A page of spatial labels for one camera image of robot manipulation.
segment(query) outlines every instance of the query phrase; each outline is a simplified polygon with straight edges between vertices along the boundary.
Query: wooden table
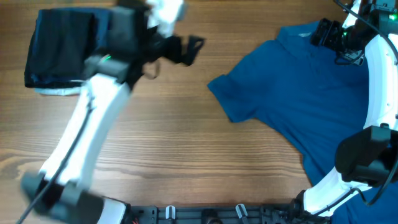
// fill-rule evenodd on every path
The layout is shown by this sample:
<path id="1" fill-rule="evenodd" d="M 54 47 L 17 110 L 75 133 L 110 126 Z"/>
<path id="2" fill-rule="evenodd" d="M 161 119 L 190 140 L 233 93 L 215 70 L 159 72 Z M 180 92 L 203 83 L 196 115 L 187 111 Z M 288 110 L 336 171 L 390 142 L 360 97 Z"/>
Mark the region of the wooden table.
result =
<path id="1" fill-rule="evenodd" d="M 19 0 L 0 5 L 0 224 L 27 206 L 19 181 L 56 147 L 76 96 L 41 96 L 24 87 L 24 67 L 39 9 L 110 7 L 111 1 Z M 289 202 L 310 187 L 302 156 L 258 120 L 230 123 L 206 84 L 282 26 L 342 21 L 332 1 L 192 0 L 176 33 L 206 37 L 191 67 L 162 61 L 141 78 L 99 156 L 92 190 L 133 205 L 235 205 Z M 26 223 L 47 223 L 30 215 Z"/>

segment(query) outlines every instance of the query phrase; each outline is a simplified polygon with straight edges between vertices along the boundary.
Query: blue shirt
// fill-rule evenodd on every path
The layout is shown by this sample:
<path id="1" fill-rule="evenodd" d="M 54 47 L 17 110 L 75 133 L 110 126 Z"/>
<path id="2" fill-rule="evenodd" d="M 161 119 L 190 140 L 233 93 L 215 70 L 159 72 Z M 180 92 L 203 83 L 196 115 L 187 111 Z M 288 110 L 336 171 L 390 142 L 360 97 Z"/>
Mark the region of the blue shirt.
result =
<path id="1" fill-rule="evenodd" d="M 366 62 L 337 66 L 332 50 L 310 44 L 317 25 L 281 28 L 276 40 L 208 85 L 232 122 L 257 118 L 283 134 L 303 154 L 312 184 L 335 165 L 339 143 L 363 129 L 369 88 Z M 368 200 L 377 190 L 365 192 Z M 394 183 L 371 207 L 353 197 L 335 211 L 332 222 L 398 223 L 397 206 Z"/>

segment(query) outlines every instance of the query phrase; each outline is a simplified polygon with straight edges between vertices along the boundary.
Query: black cable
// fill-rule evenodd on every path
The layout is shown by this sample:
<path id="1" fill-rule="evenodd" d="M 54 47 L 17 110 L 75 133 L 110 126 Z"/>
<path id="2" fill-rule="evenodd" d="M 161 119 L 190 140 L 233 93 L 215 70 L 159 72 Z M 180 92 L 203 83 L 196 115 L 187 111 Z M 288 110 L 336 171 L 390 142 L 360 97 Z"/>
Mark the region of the black cable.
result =
<path id="1" fill-rule="evenodd" d="M 89 96 L 88 96 L 89 100 L 88 100 L 88 104 L 87 104 L 87 113 L 86 113 L 86 116 L 85 116 L 85 118 L 83 120 L 83 123 L 81 124 L 79 132 L 76 135 L 75 140 L 73 140 L 72 145 L 70 146 L 70 148 L 69 148 L 67 154 L 65 155 L 65 157 L 62 159 L 62 161 L 60 163 L 60 166 L 57 169 L 57 171 L 54 173 L 53 177 L 44 186 L 44 188 L 36 195 L 36 197 L 29 204 L 29 206 L 25 209 L 24 213 L 21 215 L 21 217 L 16 222 L 16 224 L 21 224 L 26 219 L 26 217 L 33 210 L 33 208 L 36 206 L 36 204 L 43 198 L 44 194 L 47 193 L 47 191 L 51 188 L 51 186 L 53 186 L 53 184 L 55 183 L 55 181 L 58 179 L 59 175 L 61 174 L 62 170 L 64 170 L 65 166 L 67 165 L 67 162 L 68 162 L 70 156 L 72 155 L 72 153 L 74 152 L 74 150 L 76 148 L 77 142 L 79 141 L 81 135 L 83 134 L 83 131 L 86 128 L 88 119 L 90 118 L 90 114 L 93 111 L 93 107 L 92 107 L 93 96 L 92 96 L 92 91 L 91 91 L 90 84 L 88 84 L 88 93 L 89 93 Z"/>
<path id="2" fill-rule="evenodd" d="M 370 22 L 366 21 L 366 19 L 362 18 L 362 16 L 358 15 L 357 13 L 355 13 L 354 11 L 352 11 L 351 9 L 349 9 L 348 7 L 346 7 L 343 3 L 341 3 L 339 0 L 333 0 L 338 6 L 340 6 L 341 8 L 343 8 L 346 12 L 350 13 L 351 15 L 353 15 L 355 18 L 361 20 L 362 22 L 364 22 L 366 25 L 368 25 L 370 28 L 372 28 L 374 31 L 376 31 L 384 40 L 386 40 L 387 44 L 390 46 L 391 50 L 393 51 L 396 60 L 398 60 L 398 50 L 396 49 L 396 47 L 394 46 L 394 44 L 391 42 L 391 40 L 388 38 L 388 36 L 384 33 L 382 33 L 377 27 L 375 27 L 374 25 L 372 25 Z"/>

